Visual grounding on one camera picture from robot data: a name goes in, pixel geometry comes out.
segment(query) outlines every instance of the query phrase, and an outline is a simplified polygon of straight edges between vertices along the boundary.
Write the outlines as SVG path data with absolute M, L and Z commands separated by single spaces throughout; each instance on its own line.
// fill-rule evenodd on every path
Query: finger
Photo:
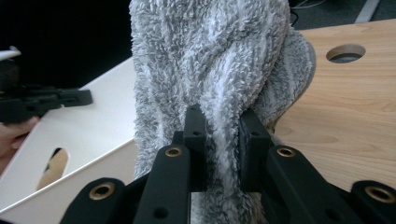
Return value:
M 0 124 L 0 137 L 1 138 L 15 138 L 20 135 L 29 133 L 33 127 L 38 123 L 38 117 L 31 117 L 21 123 Z

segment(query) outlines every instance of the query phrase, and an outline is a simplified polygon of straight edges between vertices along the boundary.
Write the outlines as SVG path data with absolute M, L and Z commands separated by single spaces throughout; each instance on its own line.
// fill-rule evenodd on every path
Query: gray fuzzy fabric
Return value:
M 208 190 L 194 193 L 192 223 L 264 223 L 259 193 L 239 189 L 237 125 L 252 107 L 272 131 L 307 88 L 313 50 L 290 29 L 283 0 L 133 0 L 137 72 L 135 177 L 182 131 L 188 105 L 208 120 Z

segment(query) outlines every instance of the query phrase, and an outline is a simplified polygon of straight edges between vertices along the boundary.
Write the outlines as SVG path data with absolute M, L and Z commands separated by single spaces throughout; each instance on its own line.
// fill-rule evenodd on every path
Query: wooden table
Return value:
M 317 70 L 276 134 L 342 189 L 363 179 L 396 188 L 396 20 L 301 33 L 314 46 Z M 352 63 L 328 61 L 328 51 L 344 44 L 366 52 Z

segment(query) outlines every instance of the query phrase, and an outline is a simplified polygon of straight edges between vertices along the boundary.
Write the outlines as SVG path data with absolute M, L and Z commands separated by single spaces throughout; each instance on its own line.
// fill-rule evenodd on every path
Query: white cardboard box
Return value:
M 83 90 L 93 104 L 47 113 L 29 134 L 0 179 L 0 219 L 12 223 L 59 223 L 65 209 L 91 181 L 133 179 L 134 62 L 119 64 Z M 68 152 L 61 179 L 36 191 L 55 148 Z

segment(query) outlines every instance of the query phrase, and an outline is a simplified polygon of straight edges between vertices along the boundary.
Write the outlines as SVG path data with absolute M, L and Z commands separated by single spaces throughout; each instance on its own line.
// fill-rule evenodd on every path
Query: human hand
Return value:
M 32 117 L 20 123 L 0 123 L 0 174 L 38 121 L 38 117 Z

